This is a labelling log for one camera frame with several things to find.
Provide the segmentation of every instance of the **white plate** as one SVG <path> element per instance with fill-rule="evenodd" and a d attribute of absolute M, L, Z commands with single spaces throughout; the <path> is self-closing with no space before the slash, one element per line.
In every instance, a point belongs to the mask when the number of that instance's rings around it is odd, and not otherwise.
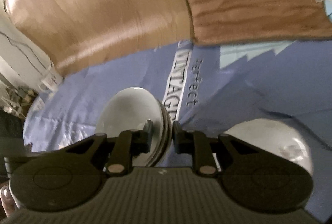
<path fill-rule="evenodd" d="M 163 134 L 163 116 L 158 101 L 147 90 L 126 88 L 115 94 L 104 108 L 95 133 L 117 137 L 128 129 L 142 129 L 147 120 L 153 122 L 151 150 L 133 159 L 134 166 L 145 166 L 154 156 Z"/>
<path fill-rule="evenodd" d="M 237 124 L 225 133 L 293 161 L 313 174 L 309 146 L 297 130 L 283 122 L 260 118 Z"/>

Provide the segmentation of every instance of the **white wall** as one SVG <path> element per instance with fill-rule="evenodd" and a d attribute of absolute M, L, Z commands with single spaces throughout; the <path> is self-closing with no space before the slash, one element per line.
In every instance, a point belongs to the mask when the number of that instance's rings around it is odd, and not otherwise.
<path fill-rule="evenodd" d="M 38 56 L 39 60 L 46 67 L 49 66 L 50 61 L 48 56 L 13 26 L 4 11 L 2 0 L 0 0 L 0 31 L 16 41 L 29 45 Z M 45 69 L 29 48 L 20 44 L 17 45 L 38 70 L 34 69 L 27 58 L 16 47 L 11 45 L 6 37 L 0 35 L 0 72 L 14 86 L 28 85 L 37 90 L 42 76 L 39 72 L 44 74 Z"/>

